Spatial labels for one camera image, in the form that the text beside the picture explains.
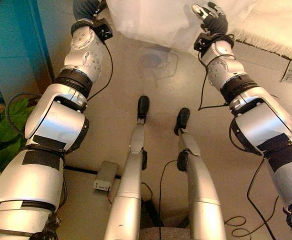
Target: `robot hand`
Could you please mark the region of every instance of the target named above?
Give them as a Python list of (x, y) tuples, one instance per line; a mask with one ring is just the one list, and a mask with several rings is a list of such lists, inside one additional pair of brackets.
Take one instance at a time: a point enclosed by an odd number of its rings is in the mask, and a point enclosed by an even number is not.
[(225, 35), (228, 29), (228, 22), (223, 10), (213, 2), (208, 2), (209, 10), (206, 7), (201, 7), (197, 4), (191, 6), (192, 11), (203, 21), (201, 28), (205, 33), (210, 32), (210, 35), (220, 34)]

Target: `white rug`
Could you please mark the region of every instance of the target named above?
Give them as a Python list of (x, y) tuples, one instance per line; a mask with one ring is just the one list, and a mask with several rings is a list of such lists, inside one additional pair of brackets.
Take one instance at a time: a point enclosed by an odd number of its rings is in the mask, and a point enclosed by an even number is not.
[(292, 59), (292, 0), (259, 0), (235, 39)]

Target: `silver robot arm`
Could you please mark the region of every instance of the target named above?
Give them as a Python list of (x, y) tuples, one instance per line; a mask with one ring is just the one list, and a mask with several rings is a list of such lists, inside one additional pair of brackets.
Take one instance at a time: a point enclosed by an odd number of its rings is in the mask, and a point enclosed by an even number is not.
[(103, 20), (73, 25), (65, 66), (27, 120), (26, 147), (0, 175), (0, 239), (55, 239), (64, 155), (79, 148), (88, 131), (82, 112), (110, 37)]
[[(208, 6), (216, 10), (215, 4), (210, 2)], [(238, 140), (248, 152), (267, 159), (270, 175), (287, 209), (287, 224), (292, 229), (292, 117), (250, 79), (235, 59), (234, 43), (225, 35), (227, 28), (218, 31), (221, 24), (208, 24), (212, 14), (206, 8), (195, 4), (192, 10), (209, 26), (206, 30), (213, 28), (201, 33), (194, 44), (206, 66), (208, 80), (229, 104), (234, 115), (231, 129)]]

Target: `black wire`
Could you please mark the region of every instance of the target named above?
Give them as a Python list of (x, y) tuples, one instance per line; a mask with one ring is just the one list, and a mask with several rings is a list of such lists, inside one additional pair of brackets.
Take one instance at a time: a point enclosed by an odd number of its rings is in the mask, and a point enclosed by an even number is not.
[(108, 187), (108, 189), (107, 189), (107, 200), (108, 200), (108, 202), (112, 205), (113, 203), (112, 203), (112, 201), (110, 200), (110, 186)]
[[(170, 163), (173, 163), (173, 162), (177, 162), (177, 160), (169, 161), (169, 162), (166, 163), (166, 165), (164, 166), (164, 169), (162, 170), (161, 177), (160, 177), (160, 182), (159, 182), (159, 206), (158, 206), (158, 218), (159, 218), (159, 220), (161, 220), (162, 180), (163, 180), (164, 172), (166, 170), (167, 165), (170, 164)], [(161, 239), (162, 239), (162, 229), (161, 229), (161, 226), (159, 226), (159, 240), (161, 240)]]
[(57, 232), (54, 233), (54, 240), (58, 240)]
[(259, 164), (259, 166), (258, 166), (257, 170), (255, 171), (255, 173), (254, 173), (254, 175), (253, 175), (253, 177), (251, 179), (251, 182), (249, 184), (249, 187), (248, 187), (248, 190), (247, 190), (247, 199), (250, 202), (250, 204), (254, 207), (254, 209), (256, 210), (256, 212), (259, 214), (259, 216), (262, 219), (262, 221), (264, 222), (264, 224), (265, 224), (265, 226), (266, 226), (266, 228), (267, 228), (267, 230), (268, 230), (271, 238), (273, 240), (276, 240), (276, 238), (274, 237), (274, 234), (273, 234), (270, 226), (267, 224), (267, 221), (265, 220), (264, 216), (262, 215), (262, 213), (259, 211), (259, 209), (255, 206), (255, 204), (253, 203), (253, 201), (250, 198), (250, 193), (251, 193), (251, 189), (252, 189), (253, 183), (255, 181), (255, 177), (256, 177), (257, 173), (259, 172), (259, 170), (261, 169), (261, 167), (262, 167), (262, 165), (263, 165), (264, 162), (265, 162), (265, 158), (263, 157), (261, 163)]
[(6, 117), (6, 120), (8, 122), (8, 124), (10, 125), (10, 127), (15, 131), (17, 132), (19, 135), (21, 135), (22, 137), (25, 137), (24, 136), (24, 132), (19, 130), (15, 125), (14, 123), (12, 122), (11, 120), (11, 117), (10, 117), (10, 112), (9, 112), (9, 109), (10, 109), (10, 105), (12, 103), (12, 101), (19, 97), (19, 96), (22, 96), (22, 95), (34, 95), (34, 96), (38, 96), (38, 97), (41, 97), (42, 94), (39, 94), (39, 93), (32, 93), (32, 92), (22, 92), (22, 93), (19, 93), (19, 94), (16, 94), (15, 96), (13, 96), (9, 101), (8, 101), (8, 104), (6, 105), (5, 107), (5, 117)]
[[(274, 205), (273, 205), (273, 209), (272, 209), (272, 212), (271, 212), (271, 215), (270, 217), (266, 220), (266, 222), (268, 222), (269, 220), (271, 220), (274, 216), (274, 213), (275, 213), (275, 210), (276, 210), (276, 205), (277, 205), (277, 201), (278, 201), (279, 197), (277, 196), (276, 197), (276, 200), (274, 202)], [(244, 219), (244, 222), (241, 223), (241, 224), (230, 224), (229, 221), (233, 220), (233, 219), (236, 219), (236, 218), (242, 218)], [(228, 226), (233, 226), (233, 227), (239, 227), (239, 228), (236, 228), (234, 229), (232, 232), (231, 232), (231, 235), (235, 238), (243, 238), (243, 237), (246, 237), (246, 236), (250, 236), (250, 240), (252, 239), (252, 236), (251, 234), (253, 234), (254, 232), (256, 232), (258, 229), (260, 229), (262, 226), (265, 225), (265, 223), (262, 223), (260, 224), (258, 227), (256, 227), (254, 230), (252, 231), (249, 231), (247, 230), (246, 228), (243, 228), (243, 227), (240, 227), (240, 226), (243, 226), (245, 223), (246, 223), (246, 217), (244, 216), (233, 216), (231, 217), (230, 219), (228, 219), (227, 221), (224, 222), (225, 225), (228, 225)], [(244, 235), (235, 235), (234, 233), (238, 230), (244, 230), (247, 232), (247, 234), (244, 234)]]
[(205, 74), (205, 78), (204, 78), (204, 82), (202, 83), (202, 87), (201, 87), (201, 93), (200, 93), (200, 104), (199, 104), (199, 108), (198, 111), (202, 110), (202, 109), (208, 109), (208, 108), (220, 108), (220, 107), (225, 107), (228, 106), (228, 104), (225, 102), (223, 105), (215, 105), (215, 106), (204, 106), (203, 105), (203, 98), (204, 98), (204, 88), (205, 88), (205, 83), (207, 80), (207, 76), (208, 76), (208, 66), (216, 59), (220, 58), (220, 57), (234, 57), (234, 55), (232, 54), (222, 54), (220, 56), (216, 56), (214, 57), (207, 65), (205, 65), (202, 60), (200, 59), (200, 54), (198, 53), (198, 60), (200, 61), (200, 63), (205, 67), (206, 70), (206, 74)]
[(243, 152), (247, 152), (247, 153), (249, 153), (248, 150), (246, 150), (246, 149), (244, 149), (244, 148), (241, 148), (241, 147), (237, 146), (236, 143), (233, 141), (233, 139), (232, 139), (232, 128), (231, 128), (231, 124), (229, 125), (228, 136), (229, 136), (229, 140), (230, 140), (230, 142), (231, 142), (231, 143), (232, 143), (237, 149), (239, 149), (239, 150), (241, 150), (241, 151), (243, 151)]
[(110, 84), (110, 82), (111, 82), (111, 80), (112, 80), (113, 71), (114, 71), (113, 58), (112, 58), (111, 52), (110, 52), (110, 50), (108, 49), (106, 43), (104, 43), (104, 45), (105, 45), (105, 47), (106, 47), (106, 49), (107, 49), (107, 52), (108, 52), (108, 54), (109, 54), (109, 57), (110, 57), (110, 63), (111, 63), (111, 73), (110, 73), (110, 77), (109, 77), (109, 80), (108, 80), (108, 82), (106, 83), (106, 85), (105, 85), (101, 90), (99, 90), (98, 92), (96, 92), (93, 96), (89, 97), (89, 98), (87, 99), (87, 102), (88, 102), (89, 100), (91, 100), (93, 97), (95, 97), (97, 94), (99, 94), (101, 91), (103, 91), (105, 88), (107, 88), (107, 86)]
[(68, 197), (68, 191), (67, 191), (67, 186), (66, 186), (66, 181), (65, 181), (65, 176), (62, 176), (62, 187), (64, 189), (64, 198), (62, 199), (62, 202), (59, 204), (58, 209), (60, 209), (64, 204), (66, 203), (67, 197)]
[(150, 186), (148, 186), (147, 183), (145, 183), (145, 182), (142, 182), (141, 184), (144, 184), (148, 188), (148, 190), (150, 191), (150, 200), (152, 200), (153, 199), (153, 191), (151, 190)]
[[(224, 38), (227, 38), (227, 37), (231, 37), (232, 39), (234, 38), (234, 35), (233, 34), (228, 34), (228, 35), (223, 35), (223, 36), (220, 36), (218, 38), (216, 38), (214, 40), (214, 42), (217, 42), (219, 40), (223, 40)], [(228, 104), (225, 102), (223, 105), (215, 105), (215, 106), (204, 106), (202, 107), (203, 105), (203, 96), (204, 96), (204, 87), (205, 87), (205, 83), (206, 83), (206, 79), (207, 79), (207, 75), (208, 75), (208, 66), (215, 60), (215, 59), (218, 59), (220, 57), (234, 57), (234, 60), (236, 59), (234, 55), (232, 54), (222, 54), (222, 55), (219, 55), (219, 56), (216, 56), (214, 57), (207, 65), (205, 65), (205, 63), (203, 63), (203, 61), (201, 60), (200, 58), (200, 52), (198, 52), (198, 60), (199, 62), (205, 67), (205, 71), (206, 71), (206, 74), (205, 74), (205, 78), (204, 78), (204, 82), (202, 83), (202, 87), (201, 87), (201, 94), (200, 94), (200, 104), (199, 104), (199, 108), (198, 108), (198, 111), (202, 110), (202, 109), (210, 109), (210, 108), (221, 108), (221, 107), (225, 107), (225, 106), (228, 106)]]

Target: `white cloth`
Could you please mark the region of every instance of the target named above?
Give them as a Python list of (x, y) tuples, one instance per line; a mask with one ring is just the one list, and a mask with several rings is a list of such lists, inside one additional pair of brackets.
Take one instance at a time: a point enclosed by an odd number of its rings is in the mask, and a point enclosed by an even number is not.
[(259, 0), (234, 34), (238, 40), (292, 59), (292, 0)]
[[(214, 0), (222, 7), (232, 32), (249, 14), (257, 0)], [(202, 21), (192, 12), (192, 4), (204, 0), (107, 0), (117, 31), (124, 36), (197, 55), (194, 42)]]

